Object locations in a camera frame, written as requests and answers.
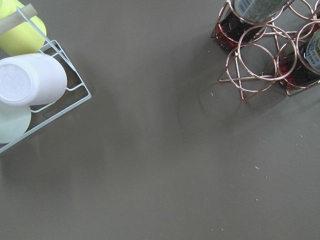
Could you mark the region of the back right tea bottle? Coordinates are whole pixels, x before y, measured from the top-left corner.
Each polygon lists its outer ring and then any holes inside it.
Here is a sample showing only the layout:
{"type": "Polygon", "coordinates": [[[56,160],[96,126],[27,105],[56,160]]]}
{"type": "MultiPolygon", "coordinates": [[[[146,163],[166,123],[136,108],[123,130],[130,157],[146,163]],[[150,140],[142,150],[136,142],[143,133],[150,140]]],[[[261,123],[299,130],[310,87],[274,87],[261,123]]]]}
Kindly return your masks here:
{"type": "Polygon", "coordinates": [[[212,37],[226,50],[233,50],[239,40],[243,43],[253,41],[265,23],[277,17],[285,0],[228,0],[224,17],[221,17],[213,31],[212,37]]]}

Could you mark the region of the front tea bottle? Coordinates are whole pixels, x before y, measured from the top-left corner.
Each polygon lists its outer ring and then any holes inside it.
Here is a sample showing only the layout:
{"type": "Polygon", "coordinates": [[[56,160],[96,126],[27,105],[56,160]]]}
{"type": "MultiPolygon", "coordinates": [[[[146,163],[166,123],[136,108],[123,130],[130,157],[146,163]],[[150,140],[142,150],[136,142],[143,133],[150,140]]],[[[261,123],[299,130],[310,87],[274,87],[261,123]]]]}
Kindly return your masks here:
{"type": "Polygon", "coordinates": [[[320,31],[309,42],[299,46],[302,59],[297,59],[293,71],[280,81],[287,90],[299,90],[320,80],[320,31]]]}

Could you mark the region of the white cup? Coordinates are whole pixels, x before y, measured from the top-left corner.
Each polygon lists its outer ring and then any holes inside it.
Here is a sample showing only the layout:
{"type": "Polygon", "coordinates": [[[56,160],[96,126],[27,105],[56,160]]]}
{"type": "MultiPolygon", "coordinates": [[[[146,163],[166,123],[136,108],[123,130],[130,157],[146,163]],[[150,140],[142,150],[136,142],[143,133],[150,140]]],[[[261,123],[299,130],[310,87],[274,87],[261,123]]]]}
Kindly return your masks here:
{"type": "Polygon", "coordinates": [[[0,60],[0,100],[11,106],[54,103],[67,89],[65,69],[54,57],[31,53],[0,60]]]}

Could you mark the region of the tea bottle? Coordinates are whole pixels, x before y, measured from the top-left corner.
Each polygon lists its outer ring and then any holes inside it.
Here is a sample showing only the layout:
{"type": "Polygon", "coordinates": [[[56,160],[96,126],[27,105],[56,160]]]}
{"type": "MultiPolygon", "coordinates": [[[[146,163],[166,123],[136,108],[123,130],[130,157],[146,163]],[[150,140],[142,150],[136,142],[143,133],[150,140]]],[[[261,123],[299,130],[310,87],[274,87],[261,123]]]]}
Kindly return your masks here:
{"type": "Polygon", "coordinates": [[[224,17],[221,17],[213,31],[212,37],[226,50],[233,50],[239,40],[243,43],[253,41],[265,23],[277,17],[285,0],[228,0],[224,17]]]}
{"type": "Polygon", "coordinates": [[[299,46],[302,59],[297,59],[293,71],[280,81],[287,90],[299,90],[320,80],[320,31],[309,42],[299,46]]]}

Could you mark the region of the pale green cup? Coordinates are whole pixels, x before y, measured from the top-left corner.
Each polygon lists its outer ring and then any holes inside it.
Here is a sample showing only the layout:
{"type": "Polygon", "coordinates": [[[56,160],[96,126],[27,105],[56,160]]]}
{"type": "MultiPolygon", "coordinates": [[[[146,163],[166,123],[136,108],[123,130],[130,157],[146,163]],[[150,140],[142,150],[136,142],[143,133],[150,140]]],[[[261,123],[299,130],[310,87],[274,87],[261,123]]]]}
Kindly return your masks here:
{"type": "Polygon", "coordinates": [[[8,144],[22,136],[31,122],[29,106],[12,106],[0,102],[0,143],[8,144]]]}

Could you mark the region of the yellow green cup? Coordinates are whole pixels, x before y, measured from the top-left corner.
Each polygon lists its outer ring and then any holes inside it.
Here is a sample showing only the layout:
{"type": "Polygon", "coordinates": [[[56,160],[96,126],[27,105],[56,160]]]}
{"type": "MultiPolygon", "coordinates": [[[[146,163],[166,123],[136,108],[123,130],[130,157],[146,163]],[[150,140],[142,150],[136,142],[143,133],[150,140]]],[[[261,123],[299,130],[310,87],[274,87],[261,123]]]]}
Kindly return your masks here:
{"type": "MultiPolygon", "coordinates": [[[[18,0],[0,2],[0,18],[3,19],[23,8],[18,0]]],[[[45,44],[45,39],[28,23],[23,22],[0,36],[0,49],[10,56],[36,53],[45,44]]]]}

